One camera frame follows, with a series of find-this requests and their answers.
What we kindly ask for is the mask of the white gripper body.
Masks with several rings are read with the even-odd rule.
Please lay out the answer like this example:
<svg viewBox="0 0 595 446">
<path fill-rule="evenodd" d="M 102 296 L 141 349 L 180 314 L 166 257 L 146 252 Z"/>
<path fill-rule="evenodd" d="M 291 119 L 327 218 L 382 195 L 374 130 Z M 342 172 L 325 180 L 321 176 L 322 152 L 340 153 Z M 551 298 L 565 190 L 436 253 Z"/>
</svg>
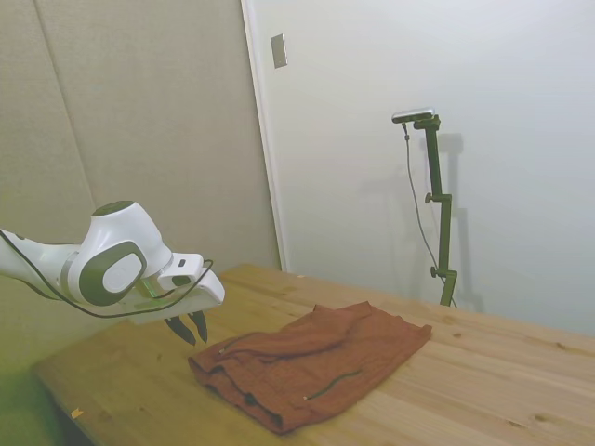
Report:
<svg viewBox="0 0 595 446">
<path fill-rule="evenodd" d="M 209 270 L 202 280 L 185 295 L 178 303 L 170 302 L 156 311 L 142 312 L 130 316 L 134 323 L 166 320 L 197 311 L 210 310 L 223 303 L 225 298 L 224 287 L 217 275 Z"/>
</svg>

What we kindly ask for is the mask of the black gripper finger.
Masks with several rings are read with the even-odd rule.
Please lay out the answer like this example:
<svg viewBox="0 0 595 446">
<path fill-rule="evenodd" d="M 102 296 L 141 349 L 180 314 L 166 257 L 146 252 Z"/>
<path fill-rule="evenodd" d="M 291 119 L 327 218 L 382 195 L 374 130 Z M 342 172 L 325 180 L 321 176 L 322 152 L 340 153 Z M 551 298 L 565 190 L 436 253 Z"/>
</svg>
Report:
<svg viewBox="0 0 595 446">
<path fill-rule="evenodd" d="M 187 344 L 194 345 L 193 332 L 182 322 L 179 316 L 165 319 L 168 328 Z"/>
<path fill-rule="evenodd" d="M 208 342 L 208 329 L 205 314 L 202 311 L 196 311 L 189 314 L 190 320 L 194 323 L 197 333 L 204 343 Z"/>
</svg>

